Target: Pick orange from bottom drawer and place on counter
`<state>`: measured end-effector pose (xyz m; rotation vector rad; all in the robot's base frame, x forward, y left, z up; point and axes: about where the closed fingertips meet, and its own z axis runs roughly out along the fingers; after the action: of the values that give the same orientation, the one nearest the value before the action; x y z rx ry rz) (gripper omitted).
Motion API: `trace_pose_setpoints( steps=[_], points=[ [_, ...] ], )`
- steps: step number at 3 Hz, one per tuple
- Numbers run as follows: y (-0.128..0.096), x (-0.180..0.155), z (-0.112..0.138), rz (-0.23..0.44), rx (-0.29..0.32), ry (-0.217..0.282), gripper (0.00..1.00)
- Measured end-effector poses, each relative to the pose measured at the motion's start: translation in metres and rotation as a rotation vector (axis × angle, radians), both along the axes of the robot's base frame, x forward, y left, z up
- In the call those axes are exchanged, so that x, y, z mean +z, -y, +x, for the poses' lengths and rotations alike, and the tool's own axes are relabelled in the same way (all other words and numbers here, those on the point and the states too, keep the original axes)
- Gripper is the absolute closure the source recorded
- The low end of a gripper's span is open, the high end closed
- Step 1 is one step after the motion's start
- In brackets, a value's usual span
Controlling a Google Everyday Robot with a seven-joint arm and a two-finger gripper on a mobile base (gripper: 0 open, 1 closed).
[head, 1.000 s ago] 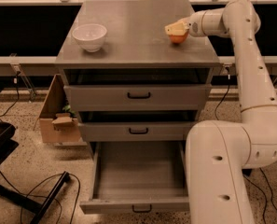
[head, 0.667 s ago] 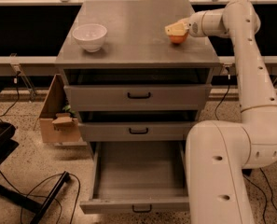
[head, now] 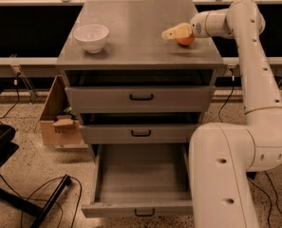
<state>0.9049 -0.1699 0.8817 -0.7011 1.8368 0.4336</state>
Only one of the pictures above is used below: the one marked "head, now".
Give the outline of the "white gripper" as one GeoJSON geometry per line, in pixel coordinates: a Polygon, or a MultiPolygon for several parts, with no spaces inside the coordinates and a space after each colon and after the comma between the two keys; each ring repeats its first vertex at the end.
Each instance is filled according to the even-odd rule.
{"type": "Polygon", "coordinates": [[[165,30],[161,34],[161,37],[165,40],[187,38],[193,32],[197,38],[209,38],[210,35],[206,28],[206,20],[208,15],[208,11],[200,12],[191,19],[191,25],[188,23],[180,23],[165,30]]]}

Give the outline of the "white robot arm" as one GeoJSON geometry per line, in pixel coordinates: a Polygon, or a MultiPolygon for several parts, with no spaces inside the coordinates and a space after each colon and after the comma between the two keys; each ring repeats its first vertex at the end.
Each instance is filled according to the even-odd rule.
{"type": "Polygon", "coordinates": [[[189,144],[195,228],[259,228],[249,172],[282,163],[282,96],[259,35],[265,20],[253,0],[204,11],[165,30],[165,40],[223,37],[237,45],[245,123],[206,123],[189,144]]]}

